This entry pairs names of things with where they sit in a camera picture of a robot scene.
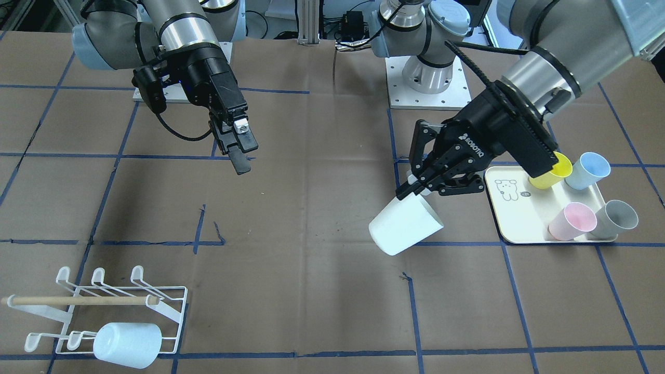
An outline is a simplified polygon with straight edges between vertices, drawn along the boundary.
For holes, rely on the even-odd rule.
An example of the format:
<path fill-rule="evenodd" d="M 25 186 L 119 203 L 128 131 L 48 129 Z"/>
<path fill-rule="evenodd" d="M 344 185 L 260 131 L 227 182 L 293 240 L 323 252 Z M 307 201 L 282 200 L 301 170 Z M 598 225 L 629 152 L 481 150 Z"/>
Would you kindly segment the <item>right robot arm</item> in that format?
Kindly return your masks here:
<path fill-rule="evenodd" d="M 193 140 L 213 135 L 242 175 L 258 144 L 222 43 L 243 37 L 244 12 L 242 1 L 85 1 L 73 49 L 90 69 L 132 69 L 132 85 L 158 120 L 164 89 L 180 85 L 188 102 L 209 111 L 209 130 Z"/>

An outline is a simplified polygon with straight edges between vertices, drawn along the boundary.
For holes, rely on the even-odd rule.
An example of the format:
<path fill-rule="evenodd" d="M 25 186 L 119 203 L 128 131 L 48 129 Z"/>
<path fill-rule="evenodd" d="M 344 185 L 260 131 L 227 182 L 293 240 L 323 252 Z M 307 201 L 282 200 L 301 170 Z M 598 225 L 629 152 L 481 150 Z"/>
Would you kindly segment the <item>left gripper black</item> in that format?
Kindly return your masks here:
<path fill-rule="evenodd" d="M 411 175 L 396 189 L 396 198 L 403 201 L 409 194 L 425 195 L 427 191 L 441 196 L 480 193 L 485 184 L 477 173 L 440 170 L 424 158 L 425 145 L 442 138 L 467 134 L 483 154 L 486 167 L 497 156 L 508 152 L 530 175 L 539 177 L 558 163 L 554 152 L 556 142 L 544 129 L 541 116 L 535 113 L 526 97 L 509 86 L 490 86 L 475 97 L 458 114 L 440 124 L 417 120 L 409 149 Z"/>

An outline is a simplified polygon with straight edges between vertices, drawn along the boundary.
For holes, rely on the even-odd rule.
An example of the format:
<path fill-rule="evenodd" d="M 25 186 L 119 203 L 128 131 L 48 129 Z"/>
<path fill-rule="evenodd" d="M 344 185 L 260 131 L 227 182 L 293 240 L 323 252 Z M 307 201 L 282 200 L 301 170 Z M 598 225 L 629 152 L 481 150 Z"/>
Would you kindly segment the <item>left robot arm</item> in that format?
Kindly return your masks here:
<path fill-rule="evenodd" d="M 487 80 L 461 52 L 468 12 L 454 1 L 384 1 L 373 50 L 409 56 L 425 67 L 451 69 L 459 59 L 485 90 L 454 117 L 432 125 L 417 121 L 409 154 L 411 177 L 397 199 L 484 189 L 479 172 L 508 152 L 533 178 L 558 162 L 548 121 L 600 80 L 663 36 L 663 1 L 499 1 L 497 16 L 525 43 L 502 77 Z"/>

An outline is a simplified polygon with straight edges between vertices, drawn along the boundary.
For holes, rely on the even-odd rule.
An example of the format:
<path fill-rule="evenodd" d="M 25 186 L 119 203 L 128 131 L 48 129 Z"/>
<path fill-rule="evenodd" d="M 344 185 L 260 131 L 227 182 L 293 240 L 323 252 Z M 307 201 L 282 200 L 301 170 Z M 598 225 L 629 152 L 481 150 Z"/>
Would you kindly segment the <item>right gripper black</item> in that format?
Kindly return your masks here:
<path fill-rule="evenodd" d="M 214 139 L 230 158 L 238 175 L 251 166 L 245 154 L 256 151 L 258 142 L 248 123 L 248 105 L 237 85 L 227 58 L 216 44 L 193 44 L 176 50 L 158 50 L 161 75 L 179 82 L 188 101 L 209 109 Z"/>

